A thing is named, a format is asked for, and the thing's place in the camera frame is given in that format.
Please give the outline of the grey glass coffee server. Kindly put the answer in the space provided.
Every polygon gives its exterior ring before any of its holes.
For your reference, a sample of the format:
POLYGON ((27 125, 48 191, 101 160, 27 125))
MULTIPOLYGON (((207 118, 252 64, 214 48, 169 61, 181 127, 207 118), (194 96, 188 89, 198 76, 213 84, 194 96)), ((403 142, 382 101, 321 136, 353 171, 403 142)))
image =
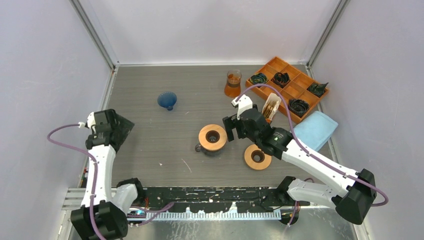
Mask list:
POLYGON ((204 155, 208 156, 208 157, 217 157, 219 155, 221 155, 222 151, 224 150, 224 146, 218 150, 208 150, 206 148, 204 148, 200 143, 198 143, 195 147, 194 150, 198 153, 203 153, 204 155))

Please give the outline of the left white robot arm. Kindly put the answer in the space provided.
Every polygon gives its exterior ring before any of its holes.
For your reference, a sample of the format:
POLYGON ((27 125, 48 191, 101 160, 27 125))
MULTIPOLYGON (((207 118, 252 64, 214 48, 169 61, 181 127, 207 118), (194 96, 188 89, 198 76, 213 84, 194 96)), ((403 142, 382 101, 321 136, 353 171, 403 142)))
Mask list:
POLYGON ((86 193, 70 221, 83 240, 117 240, 128 234, 127 213, 131 205, 141 206, 146 193, 138 178, 120 181, 112 193, 116 155, 134 123, 114 109, 89 114, 86 126, 91 134, 85 141, 90 159, 86 193))

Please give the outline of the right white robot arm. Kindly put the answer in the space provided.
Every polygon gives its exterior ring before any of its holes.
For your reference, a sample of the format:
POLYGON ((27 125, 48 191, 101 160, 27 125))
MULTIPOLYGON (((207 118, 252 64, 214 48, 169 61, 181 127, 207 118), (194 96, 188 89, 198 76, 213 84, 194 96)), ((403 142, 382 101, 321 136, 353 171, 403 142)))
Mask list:
POLYGON ((287 176, 278 186, 277 198, 283 205, 294 201, 312 202, 335 209, 348 222, 361 225, 377 197, 374 174, 356 171, 322 156, 281 127, 271 126, 256 107, 222 119, 228 141, 248 138, 266 155, 291 163, 318 180, 302 181, 287 176))

